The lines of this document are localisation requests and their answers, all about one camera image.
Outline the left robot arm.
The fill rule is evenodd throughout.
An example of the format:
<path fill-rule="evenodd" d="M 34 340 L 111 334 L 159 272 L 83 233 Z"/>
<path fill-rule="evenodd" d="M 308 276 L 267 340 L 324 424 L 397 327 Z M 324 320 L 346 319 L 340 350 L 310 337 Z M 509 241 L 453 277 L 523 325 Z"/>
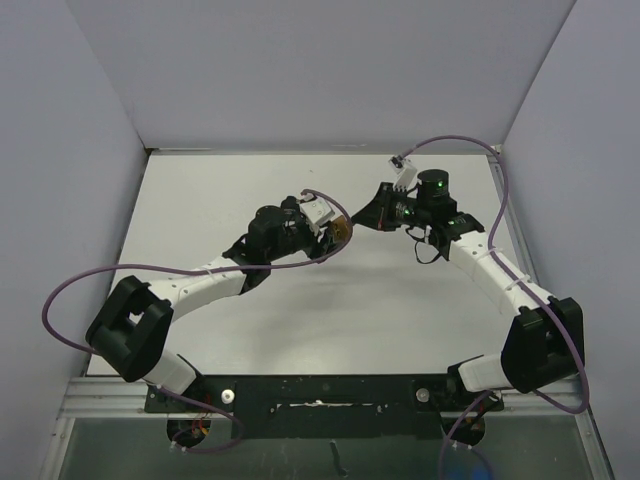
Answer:
<path fill-rule="evenodd" d="M 125 381 L 143 380 L 168 390 L 180 410 L 200 405 L 204 387 L 196 369 L 171 352 L 171 325 L 210 303 L 245 294 L 264 282 L 273 263 L 298 252 L 316 260 L 335 248 L 334 211 L 317 196 L 287 197 L 257 210 L 227 251 L 188 275 L 144 282 L 120 280 L 89 326 L 85 339 Z"/>

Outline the brass padlock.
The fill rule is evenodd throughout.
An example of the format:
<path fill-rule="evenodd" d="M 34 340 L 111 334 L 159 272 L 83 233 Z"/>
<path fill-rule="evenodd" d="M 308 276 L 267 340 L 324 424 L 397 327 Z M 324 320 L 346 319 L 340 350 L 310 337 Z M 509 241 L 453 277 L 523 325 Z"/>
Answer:
<path fill-rule="evenodd" d="M 327 235 L 334 245 L 343 245 L 352 236 L 352 226 L 344 216 L 339 216 L 329 222 Z"/>

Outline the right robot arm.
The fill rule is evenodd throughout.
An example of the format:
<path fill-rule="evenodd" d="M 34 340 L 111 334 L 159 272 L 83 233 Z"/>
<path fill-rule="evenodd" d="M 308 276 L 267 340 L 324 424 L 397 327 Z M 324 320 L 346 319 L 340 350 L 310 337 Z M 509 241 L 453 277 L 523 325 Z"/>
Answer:
<path fill-rule="evenodd" d="M 510 323 L 500 353 L 454 367 L 457 376 L 445 384 L 448 402 L 466 409 L 482 390 L 529 393 L 577 373 L 576 363 L 584 357 L 583 315 L 577 302 L 555 298 L 491 246 L 483 225 L 460 211 L 450 196 L 446 171 L 420 172 L 416 189 L 410 193 L 381 183 L 353 222 L 377 231 L 423 230 L 438 255 L 467 274 Z"/>

